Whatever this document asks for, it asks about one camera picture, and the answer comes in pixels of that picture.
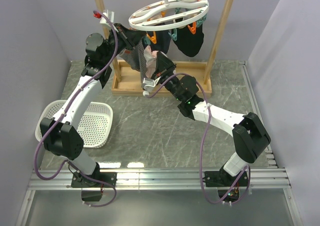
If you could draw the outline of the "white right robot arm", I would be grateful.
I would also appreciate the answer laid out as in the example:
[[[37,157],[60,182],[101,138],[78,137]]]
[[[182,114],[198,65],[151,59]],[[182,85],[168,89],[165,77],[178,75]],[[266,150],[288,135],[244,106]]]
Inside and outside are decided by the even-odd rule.
[[[232,136],[235,152],[214,178],[219,187],[231,186],[238,180],[241,170],[254,163],[271,143],[271,137],[257,114],[235,113],[208,103],[197,95],[201,87],[196,78],[186,73],[178,78],[175,69],[176,64],[158,52],[151,78],[180,102],[178,109],[184,117],[208,123]]]

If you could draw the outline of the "white pink-trimmed underwear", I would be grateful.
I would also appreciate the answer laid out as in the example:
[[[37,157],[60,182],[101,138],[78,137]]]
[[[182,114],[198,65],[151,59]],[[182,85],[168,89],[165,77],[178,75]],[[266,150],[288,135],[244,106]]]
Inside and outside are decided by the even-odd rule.
[[[146,61],[146,77],[147,78],[151,78],[153,73],[156,71],[156,65],[157,65],[157,53],[158,50],[152,50],[151,46],[148,45],[145,49],[144,49],[144,58]]]

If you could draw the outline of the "white oval clip hanger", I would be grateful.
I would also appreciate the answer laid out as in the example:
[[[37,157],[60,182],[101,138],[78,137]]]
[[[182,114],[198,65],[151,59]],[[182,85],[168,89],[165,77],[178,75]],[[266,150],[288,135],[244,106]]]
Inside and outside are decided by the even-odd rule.
[[[208,0],[162,0],[149,4],[128,19],[131,28],[139,31],[182,29],[208,13]]]

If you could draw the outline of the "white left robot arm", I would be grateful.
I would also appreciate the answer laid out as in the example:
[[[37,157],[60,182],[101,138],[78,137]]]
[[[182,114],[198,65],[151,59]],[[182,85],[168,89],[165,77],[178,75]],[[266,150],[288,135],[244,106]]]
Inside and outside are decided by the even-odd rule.
[[[124,50],[134,50],[146,35],[115,23],[108,38],[99,33],[85,40],[84,69],[77,88],[62,108],[51,118],[43,118],[39,127],[40,143],[46,151],[64,158],[75,169],[73,177],[87,187],[102,186],[100,166],[84,150],[84,140],[77,129],[80,120],[95,96],[105,87],[112,73],[112,61]]]

